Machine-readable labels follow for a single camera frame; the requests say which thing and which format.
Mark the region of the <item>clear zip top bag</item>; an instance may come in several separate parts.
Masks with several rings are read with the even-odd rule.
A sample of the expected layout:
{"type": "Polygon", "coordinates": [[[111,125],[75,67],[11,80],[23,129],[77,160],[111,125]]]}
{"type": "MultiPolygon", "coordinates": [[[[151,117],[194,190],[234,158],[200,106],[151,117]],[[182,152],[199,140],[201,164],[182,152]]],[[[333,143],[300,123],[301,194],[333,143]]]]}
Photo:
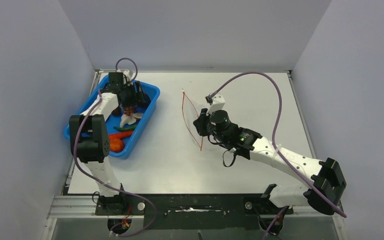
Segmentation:
{"type": "Polygon", "coordinates": [[[184,88],[182,89],[181,114],[189,138],[201,152],[203,150],[204,138],[198,134],[193,124],[200,115],[200,108],[199,105],[188,96],[184,88]]]}

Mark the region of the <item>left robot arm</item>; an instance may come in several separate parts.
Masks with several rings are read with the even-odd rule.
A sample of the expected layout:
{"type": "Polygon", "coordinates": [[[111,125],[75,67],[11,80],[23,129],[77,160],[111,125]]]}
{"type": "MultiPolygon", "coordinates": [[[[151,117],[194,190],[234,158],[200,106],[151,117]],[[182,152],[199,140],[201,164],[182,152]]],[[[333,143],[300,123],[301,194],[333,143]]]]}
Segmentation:
{"type": "Polygon", "coordinates": [[[127,196],[136,197],[155,207],[149,199],[126,192],[109,161],[110,137],[106,121],[116,108],[142,100],[142,95],[140,84],[132,80],[129,71],[110,72],[108,84],[98,89],[91,106],[69,118],[70,147],[76,167],[96,182],[99,203],[119,211],[127,207],[127,196]]]}

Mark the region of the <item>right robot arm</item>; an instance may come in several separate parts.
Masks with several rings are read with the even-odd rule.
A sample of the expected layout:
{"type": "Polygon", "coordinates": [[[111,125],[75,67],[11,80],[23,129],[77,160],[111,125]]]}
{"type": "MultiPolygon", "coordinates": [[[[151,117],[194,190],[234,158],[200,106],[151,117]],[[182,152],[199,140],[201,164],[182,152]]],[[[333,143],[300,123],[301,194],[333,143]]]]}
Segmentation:
{"type": "Polygon", "coordinates": [[[200,136],[213,137],[214,145],[225,148],[235,158],[266,164],[302,182],[297,187],[270,185],[267,196],[261,199],[266,213],[286,206],[310,206],[325,215],[346,216],[339,203],[347,183],[338,161],[323,161],[288,150],[254,130],[232,123],[225,110],[207,114],[203,108],[193,125],[200,136]]]}

